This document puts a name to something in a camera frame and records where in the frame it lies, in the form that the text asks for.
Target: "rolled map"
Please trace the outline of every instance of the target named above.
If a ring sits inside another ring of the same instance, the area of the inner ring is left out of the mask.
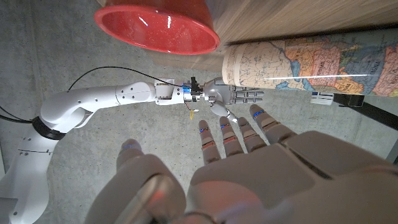
[[[231,45],[228,85],[398,96],[398,29]]]

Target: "black cable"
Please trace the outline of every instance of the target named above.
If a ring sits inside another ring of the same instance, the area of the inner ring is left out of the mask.
[[[143,76],[146,76],[146,77],[149,77],[149,78],[153,78],[154,80],[161,81],[161,82],[167,83],[167,84],[169,84],[169,85],[173,85],[173,86],[177,86],[177,87],[182,87],[182,86],[180,86],[180,85],[175,85],[175,84],[172,84],[172,83],[168,83],[168,82],[162,81],[162,80],[160,80],[160,79],[158,79],[158,78],[152,77],[152,76],[150,76],[150,75],[147,75],[147,74],[145,74],[145,73],[139,72],[139,71],[134,70],[134,69],[131,69],[131,68],[125,68],[125,67],[119,67],[119,66],[102,66],[102,67],[93,68],[93,69],[91,69],[90,71],[88,71],[88,72],[82,74],[78,79],[76,79],[75,82],[72,83],[72,85],[69,87],[68,91],[71,90],[72,87],[74,86],[74,84],[75,84],[77,81],[79,81],[81,78],[83,78],[85,75],[89,74],[89,73],[92,72],[92,71],[95,71],[95,70],[97,70],[97,69],[102,69],[102,68],[120,68],[120,69],[125,69],[125,70],[129,70],[129,71],[132,71],[132,72],[140,73],[140,74],[143,75]]]
[[[32,124],[32,121],[12,119],[12,118],[8,118],[8,117],[6,117],[6,116],[3,116],[3,115],[1,115],[1,114],[0,114],[0,118],[1,118],[1,119],[5,119],[6,121],[15,122],[15,123]]]
[[[9,113],[8,111],[6,111],[6,110],[5,110],[4,108],[2,108],[1,106],[0,106],[0,109],[1,109],[2,111],[6,112],[9,116],[12,116],[13,118],[17,118],[17,119],[19,119],[19,120],[21,120],[21,121],[28,121],[28,120],[25,120],[25,119],[22,119],[22,118],[18,118],[17,116],[12,115],[11,113]]]

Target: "robot finger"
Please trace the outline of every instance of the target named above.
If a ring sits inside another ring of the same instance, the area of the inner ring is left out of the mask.
[[[259,91],[259,88],[229,86],[230,91]]]
[[[227,117],[220,118],[221,132],[223,133],[224,149],[226,157],[244,153],[243,149],[239,143],[238,138],[232,129]]]
[[[234,98],[230,100],[230,104],[241,104],[241,103],[260,103],[262,98]]]
[[[221,159],[220,153],[217,150],[216,143],[211,135],[209,125],[206,121],[199,121],[199,133],[201,139],[201,150],[203,153],[203,161],[205,165],[218,161]]]
[[[263,91],[238,91],[234,92],[232,96],[237,98],[255,98],[255,97],[263,97]]]
[[[258,105],[250,106],[250,114],[271,144],[295,136],[292,130],[280,124]]]
[[[251,125],[245,118],[238,119],[238,125],[241,129],[243,142],[248,152],[252,152],[261,147],[267,146],[262,138],[253,130]]]

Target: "red bowl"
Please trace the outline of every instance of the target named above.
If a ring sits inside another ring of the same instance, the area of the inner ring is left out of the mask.
[[[119,40],[159,52],[205,54],[220,44],[220,38],[209,25],[159,7],[106,6],[96,11],[95,22]]]

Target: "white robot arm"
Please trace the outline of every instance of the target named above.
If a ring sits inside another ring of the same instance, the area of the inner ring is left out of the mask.
[[[157,105],[172,105],[196,102],[204,97],[215,114],[230,114],[230,119],[234,119],[224,104],[234,104],[240,97],[222,78],[205,86],[199,86],[195,77],[186,83],[171,78],[161,80],[164,82],[82,88],[47,99],[40,116],[33,119],[26,131],[7,174],[0,180],[0,223],[33,223],[41,216],[49,201],[47,168],[56,144],[73,128],[83,127],[101,108],[152,101]],[[263,95],[255,90],[240,92],[243,96]],[[241,103],[245,100],[246,97],[242,97]]]

